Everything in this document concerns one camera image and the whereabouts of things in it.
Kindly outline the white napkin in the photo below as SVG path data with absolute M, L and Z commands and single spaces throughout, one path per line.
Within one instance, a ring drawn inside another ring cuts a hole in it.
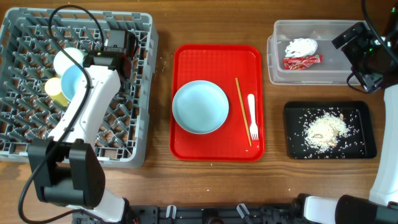
M 294 39 L 285 48 L 286 57 L 306 57 L 313 55 L 318 48 L 318 43 L 313 39 Z

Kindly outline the small blue bowl with crumbs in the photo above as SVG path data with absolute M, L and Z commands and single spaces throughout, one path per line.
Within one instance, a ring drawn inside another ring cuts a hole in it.
M 66 69 L 66 71 L 62 75 L 62 93 L 69 101 L 71 101 L 75 96 L 82 76 L 83 72 L 76 65 L 72 65 L 71 67 Z

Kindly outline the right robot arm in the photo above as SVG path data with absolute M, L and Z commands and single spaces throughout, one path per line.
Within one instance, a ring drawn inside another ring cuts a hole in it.
M 384 90 L 386 125 L 377 176 L 368 199 L 299 194 L 290 206 L 292 223 L 397 223 L 397 7 L 392 8 L 382 35 L 364 2 L 361 9 L 365 21 L 344 31 L 332 43 L 352 64 L 362 93 Z

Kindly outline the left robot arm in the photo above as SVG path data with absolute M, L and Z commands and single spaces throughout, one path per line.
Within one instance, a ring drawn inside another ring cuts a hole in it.
M 83 69 L 78 90 L 62 120 L 47 139 L 35 139 L 28 149 L 32 175 L 21 195 L 34 185 L 39 201 L 70 208 L 101 223 L 134 223 L 127 199 L 105 187 L 105 174 L 93 150 L 106 110 L 131 76 L 132 55 L 90 52 L 78 64 Z

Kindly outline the yellow plastic cup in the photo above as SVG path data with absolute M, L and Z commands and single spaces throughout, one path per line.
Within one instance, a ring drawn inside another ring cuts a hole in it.
M 44 88 L 46 94 L 48 94 L 48 96 L 53 101 L 55 101 L 62 107 L 68 106 L 69 100 L 64 96 L 62 92 L 61 79 L 59 79 L 58 77 L 50 78 L 46 81 Z

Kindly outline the red snack wrapper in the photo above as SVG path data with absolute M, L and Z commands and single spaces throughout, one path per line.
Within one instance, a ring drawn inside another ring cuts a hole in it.
M 286 70 L 305 70 L 313 64 L 322 63 L 323 55 L 316 54 L 304 57 L 288 57 L 283 59 L 283 65 Z

